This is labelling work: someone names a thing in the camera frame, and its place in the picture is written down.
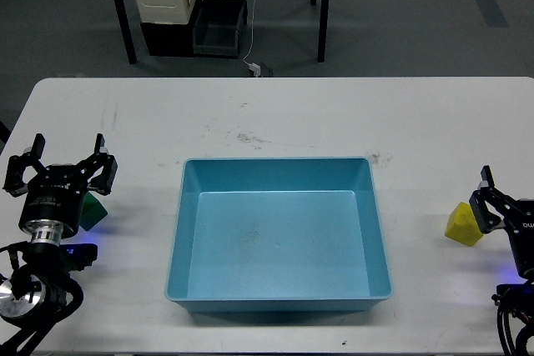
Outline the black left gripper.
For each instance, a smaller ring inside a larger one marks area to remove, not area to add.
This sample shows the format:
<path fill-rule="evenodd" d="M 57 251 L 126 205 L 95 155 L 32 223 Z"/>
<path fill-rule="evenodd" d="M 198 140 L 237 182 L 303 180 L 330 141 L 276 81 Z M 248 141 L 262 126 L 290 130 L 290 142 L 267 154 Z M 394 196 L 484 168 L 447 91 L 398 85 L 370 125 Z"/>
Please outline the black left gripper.
<path fill-rule="evenodd" d="M 108 196 L 118 164 L 101 133 L 97 134 L 93 153 L 76 166 L 45 168 L 40 162 L 45 143 L 44 136 L 37 133 L 29 150 L 9 158 L 3 190 L 14 198 L 27 193 L 18 224 L 22 231 L 32 233 L 38 223 L 55 222 L 63 225 L 62 237 L 71 238 L 78 233 L 85 193 Z M 28 167 L 37 174 L 26 183 L 23 175 Z"/>

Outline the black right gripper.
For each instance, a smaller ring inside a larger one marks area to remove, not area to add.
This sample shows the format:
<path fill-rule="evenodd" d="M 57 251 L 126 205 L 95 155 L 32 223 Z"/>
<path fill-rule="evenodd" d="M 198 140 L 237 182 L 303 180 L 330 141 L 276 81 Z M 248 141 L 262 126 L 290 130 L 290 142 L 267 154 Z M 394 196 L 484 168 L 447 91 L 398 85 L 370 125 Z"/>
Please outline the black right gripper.
<path fill-rule="evenodd" d="M 481 169 L 481 182 L 469 199 L 483 234 L 505 229 L 518 275 L 533 277 L 533 200 L 515 200 L 495 186 L 489 165 Z"/>

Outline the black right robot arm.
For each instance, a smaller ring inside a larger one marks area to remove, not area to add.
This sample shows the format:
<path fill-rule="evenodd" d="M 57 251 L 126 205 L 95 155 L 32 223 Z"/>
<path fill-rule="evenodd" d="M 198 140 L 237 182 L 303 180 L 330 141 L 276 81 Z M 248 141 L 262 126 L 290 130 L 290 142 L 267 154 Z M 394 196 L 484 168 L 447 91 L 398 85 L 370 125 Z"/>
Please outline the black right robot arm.
<path fill-rule="evenodd" d="M 495 186 L 491 168 L 481 169 L 481 182 L 469 204 L 479 230 L 506 232 L 522 284 L 496 286 L 491 296 L 497 307 L 496 326 L 505 355 L 527 355 L 533 338 L 533 201 L 514 199 Z"/>

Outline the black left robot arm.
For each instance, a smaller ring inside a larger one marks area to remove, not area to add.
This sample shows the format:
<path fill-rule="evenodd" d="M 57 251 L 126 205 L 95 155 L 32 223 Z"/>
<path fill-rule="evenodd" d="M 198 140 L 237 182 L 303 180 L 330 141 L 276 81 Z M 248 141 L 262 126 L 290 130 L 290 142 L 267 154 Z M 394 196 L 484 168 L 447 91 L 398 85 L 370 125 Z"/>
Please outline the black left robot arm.
<path fill-rule="evenodd" d="M 37 134 L 32 147 L 8 160 L 3 188 L 25 198 L 18 226 L 30 239 L 3 247 L 13 272 L 1 278 L 1 318 L 19 329 L 2 344 L 3 355 L 31 354 L 81 306 L 83 290 L 70 273 L 92 265 L 98 247 L 64 239 L 107 216 L 96 197 L 111 193 L 118 168 L 102 134 L 93 153 L 76 164 L 42 165 L 44 145 Z"/>

